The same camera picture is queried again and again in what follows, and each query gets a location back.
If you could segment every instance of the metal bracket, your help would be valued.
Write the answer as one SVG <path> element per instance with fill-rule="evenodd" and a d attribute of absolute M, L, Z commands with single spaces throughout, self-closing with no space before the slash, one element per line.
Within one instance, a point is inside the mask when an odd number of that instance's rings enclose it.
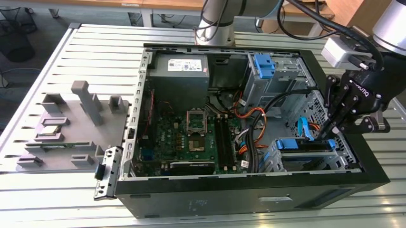
<path fill-rule="evenodd" d="M 370 114 L 370 117 L 372 117 L 376 120 L 378 130 L 384 130 L 384 119 L 383 119 L 383 113 L 382 111 L 376 111 Z"/>
<path fill-rule="evenodd" d="M 97 179 L 93 196 L 95 201 L 116 199 L 113 193 L 119 177 L 121 155 L 123 147 L 120 146 L 115 146 L 104 152 L 103 162 L 99 164 L 95 173 L 95 178 Z"/>

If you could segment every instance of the gray carpet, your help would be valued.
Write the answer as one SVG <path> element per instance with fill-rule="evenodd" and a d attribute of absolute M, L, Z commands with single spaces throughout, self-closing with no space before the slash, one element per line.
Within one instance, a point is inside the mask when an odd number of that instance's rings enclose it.
<path fill-rule="evenodd" d="M 37 25 L 37 31 L 28 34 L 29 42 L 36 51 L 35 57 L 22 62 L 13 63 L 0 54 L 0 69 L 5 71 L 13 68 L 30 67 L 41 69 L 48 61 L 48 58 L 55 50 L 55 47 L 65 33 L 68 25 L 72 22 L 84 24 L 120 25 L 131 26 L 128 14 L 120 12 L 100 12 L 96 11 L 72 11 L 60 10 L 57 19 L 53 19 L 47 9 L 33 9 L 32 15 Z M 139 14 L 133 14 L 135 20 L 140 18 Z M 157 15 L 153 16 L 155 27 L 171 28 L 183 19 L 181 15 L 175 15 L 167 18 L 167 23 L 161 23 Z M 185 16 L 181 24 L 176 28 L 191 29 L 199 24 L 197 16 Z M 141 19 L 137 21 L 137 26 L 143 26 Z M 235 30 L 244 32 L 256 32 L 254 27 L 254 19 L 235 19 Z M 8 123 L 13 112 L 30 88 L 30 85 L 37 77 L 37 73 L 32 70 L 18 70 L 4 74 L 5 80 L 10 83 L 8 88 L 0 88 L 0 132 Z"/>

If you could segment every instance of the power supply label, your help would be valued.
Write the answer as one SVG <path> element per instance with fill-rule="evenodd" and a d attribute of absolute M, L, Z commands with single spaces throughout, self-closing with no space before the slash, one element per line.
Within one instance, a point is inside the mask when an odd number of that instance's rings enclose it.
<path fill-rule="evenodd" d="M 201 60 L 199 59 L 169 59 L 168 71 L 201 71 Z"/>

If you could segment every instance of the gray 3d printed holder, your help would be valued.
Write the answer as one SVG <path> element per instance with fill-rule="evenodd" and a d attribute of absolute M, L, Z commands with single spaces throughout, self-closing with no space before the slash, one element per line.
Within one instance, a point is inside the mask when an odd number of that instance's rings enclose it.
<path fill-rule="evenodd" d="M 36 135 L 25 144 L 29 154 L 18 159 L 18 171 L 93 169 L 104 149 L 121 144 L 128 101 L 120 96 L 99 101 L 88 86 L 87 81 L 72 84 L 80 101 L 65 101 L 60 94 L 45 95 L 45 112 Z"/>

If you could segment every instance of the ram slot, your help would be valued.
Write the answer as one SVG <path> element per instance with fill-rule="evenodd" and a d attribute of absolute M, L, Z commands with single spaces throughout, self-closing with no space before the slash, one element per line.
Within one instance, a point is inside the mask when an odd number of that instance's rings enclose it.
<path fill-rule="evenodd" d="M 228 123 L 225 119 L 215 120 L 215 142 L 217 152 L 219 168 L 227 170 L 233 166 L 233 156 L 231 148 L 231 137 L 228 131 Z"/>

